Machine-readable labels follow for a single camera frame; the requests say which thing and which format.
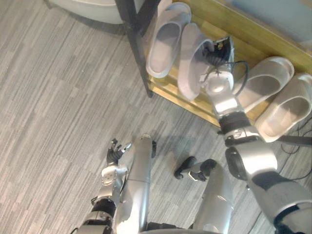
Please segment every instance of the plastic slipper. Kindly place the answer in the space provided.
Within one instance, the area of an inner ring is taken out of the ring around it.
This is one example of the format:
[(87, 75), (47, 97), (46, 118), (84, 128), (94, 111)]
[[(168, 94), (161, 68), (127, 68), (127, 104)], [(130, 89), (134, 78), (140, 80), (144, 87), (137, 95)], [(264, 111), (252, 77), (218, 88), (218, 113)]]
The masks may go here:
[(195, 23), (184, 27), (181, 38), (181, 54), (177, 85), (179, 91), (190, 101), (199, 95), (200, 77), (206, 73), (209, 63), (202, 51), (204, 44), (214, 49), (212, 40), (205, 37)]
[(273, 142), (308, 116), (311, 103), (312, 76), (298, 74), (268, 106), (255, 126), (266, 142)]
[(238, 95), (238, 100), (245, 112), (278, 93), (293, 77), (293, 74), (292, 63), (283, 57), (269, 57), (258, 63), (251, 69), (246, 86)]
[(146, 70), (155, 78), (165, 77), (180, 50), (183, 27), (191, 21), (191, 9), (182, 2), (170, 4), (157, 19)]

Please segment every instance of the cable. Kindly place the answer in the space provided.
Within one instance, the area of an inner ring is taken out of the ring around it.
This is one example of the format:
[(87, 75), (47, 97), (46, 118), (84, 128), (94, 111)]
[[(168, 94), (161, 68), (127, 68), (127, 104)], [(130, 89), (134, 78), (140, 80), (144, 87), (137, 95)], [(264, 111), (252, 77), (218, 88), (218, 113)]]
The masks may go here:
[(240, 61), (234, 62), (233, 68), (237, 64), (239, 64), (239, 63), (244, 63), (245, 67), (246, 67), (246, 70), (245, 70), (245, 78), (244, 78), (243, 83), (240, 86), (239, 90), (236, 92), (236, 94), (235, 94), (236, 96), (238, 96), (243, 91), (243, 89), (245, 88), (247, 80), (248, 80), (248, 75), (249, 75), (249, 64), (246, 61), (244, 61), (244, 60), (240, 60)]
[[(309, 119), (303, 124), (303, 126), (301, 126), (300, 128), (299, 128), (299, 125), (298, 125), (298, 127), (297, 127), (297, 135), (298, 135), (298, 136), (299, 136), (299, 130), (302, 129), (311, 119), (312, 119), (312, 118), (309, 118)], [(307, 130), (304, 134), (302, 134), (302, 137), (304, 137), (304, 136), (305, 136), (306, 134), (308, 134), (309, 132), (312, 132), (312, 129)], [(298, 146), (298, 148), (294, 151), (294, 148), (295, 148), (295, 147), (296, 147), (296, 146), (293, 147), (293, 149), (292, 149), (291, 152), (286, 152), (286, 151), (283, 149), (283, 145), (281, 145), (282, 150), (283, 150), (285, 153), (289, 154), (289, 155), (288, 155), (288, 158), (286, 159), (286, 161), (285, 161), (283, 167), (282, 167), (281, 170), (279, 171), (279, 173), (281, 173), (281, 171), (284, 169), (284, 167), (286, 166), (286, 164), (287, 164), (288, 160), (290, 159), (291, 155), (294, 155), (294, 154), (296, 154), (296, 153), (299, 151), (300, 146)], [(306, 174), (304, 174), (304, 176), (301, 176), (301, 177), (298, 177), (298, 178), (293, 178), (293, 179), (290, 179), (290, 180), (305, 179), (305, 178), (307, 178), (307, 177), (309, 176), (309, 174), (311, 174), (311, 173), (312, 173), (312, 167), (310, 168), (310, 170), (309, 170)]]
[(312, 117), (308, 118), (308, 119), (305, 121), (305, 123), (304, 123), (299, 129), (294, 130), (294, 131), (292, 131), (291, 133), (294, 133), (295, 131), (300, 131), (301, 129), (303, 129), (303, 128), (308, 124), (308, 122), (309, 122), (311, 119), (312, 119)]
[(74, 231), (77, 231), (77, 230), (78, 230), (78, 228), (74, 228), (70, 234), (73, 234)]
[[(297, 125), (297, 137), (299, 136), (299, 125)], [(299, 149), (300, 149), (300, 146), (297, 146), (297, 149), (294, 151), (294, 149), (295, 149), (295, 147), (293, 147), (293, 149), (292, 149), (292, 151), (291, 152), (287, 152), (285, 149), (284, 149), (284, 147), (283, 147), (283, 145), (281, 144), (281, 149), (282, 149), (282, 151), (284, 151), (285, 153), (287, 153), (287, 154), (290, 154), (290, 155), (293, 155), (293, 154), (295, 154), (295, 153), (297, 153), (298, 151), (299, 151)]]

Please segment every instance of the floor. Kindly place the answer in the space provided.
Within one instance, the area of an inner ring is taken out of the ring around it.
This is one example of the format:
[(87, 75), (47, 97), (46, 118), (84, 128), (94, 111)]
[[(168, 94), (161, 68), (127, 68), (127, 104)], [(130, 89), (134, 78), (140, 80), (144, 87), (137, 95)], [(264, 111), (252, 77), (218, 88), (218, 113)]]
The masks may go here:
[[(143, 133), (157, 141), (148, 220), (187, 228), (205, 185), (176, 180), (173, 171), (189, 155), (227, 169), (216, 129), (162, 97), (147, 98), (121, 26), (40, 0), (0, 0), (1, 234), (68, 234), (80, 226), (109, 141)], [(290, 156), (279, 143), (271, 147), (283, 176), (311, 168), (311, 148)], [(231, 182), (229, 233), (273, 234), (246, 184)], [(311, 175), (298, 182), (311, 190)]]

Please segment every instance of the black metal frame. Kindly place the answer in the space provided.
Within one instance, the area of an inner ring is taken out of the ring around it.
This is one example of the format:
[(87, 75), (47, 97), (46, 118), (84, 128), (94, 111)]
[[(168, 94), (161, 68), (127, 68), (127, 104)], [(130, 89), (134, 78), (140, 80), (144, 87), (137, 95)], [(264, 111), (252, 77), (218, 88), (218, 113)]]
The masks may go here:
[(153, 92), (148, 87), (148, 73), (145, 69), (146, 59), (142, 45), (142, 37), (145, 34), (152, 17), (157, 11), (160, 0), (145, 0), (140, 11), (137, 13), (134, 0), (115, 0), (125, 31), (130, 42), (136, 64), (141, 74), (143, 84), (148, 97)]

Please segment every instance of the wooden shelf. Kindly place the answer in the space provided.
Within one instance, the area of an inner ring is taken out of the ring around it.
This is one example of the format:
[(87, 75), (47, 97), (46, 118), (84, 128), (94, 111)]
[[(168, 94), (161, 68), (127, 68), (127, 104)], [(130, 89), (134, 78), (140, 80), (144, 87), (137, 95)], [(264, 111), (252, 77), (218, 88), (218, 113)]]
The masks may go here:
[[(250, 67), (269, 56), (288, 58), (297, 72), (312, 74), (312, 56), (304, 51), (295, 42), (279, 35), (273, 29), (246, 17), (238, 10), (234, 10), (216, 0), (179, 0), (191, 7), (192, 22), (195, 22), (201, 32), (207, 37), (216, 40), (231, 35), (235, 47), (235, 61), (245, 60)], [(169, 75), (162, 79), (150, 77), (149, 88), (156, 94), (189, 110), (195, 115), (219, 126), (213, 114), (208, 98), (201, 94), (194, 100), (186, 100), (177, 87), (178, 58)], [(237, 67), (234, 78), (241, 78), (244, 67)], [(267, 108), (274, 97), (262, 102), (247, 113), (251, 122), (254, 122)]]

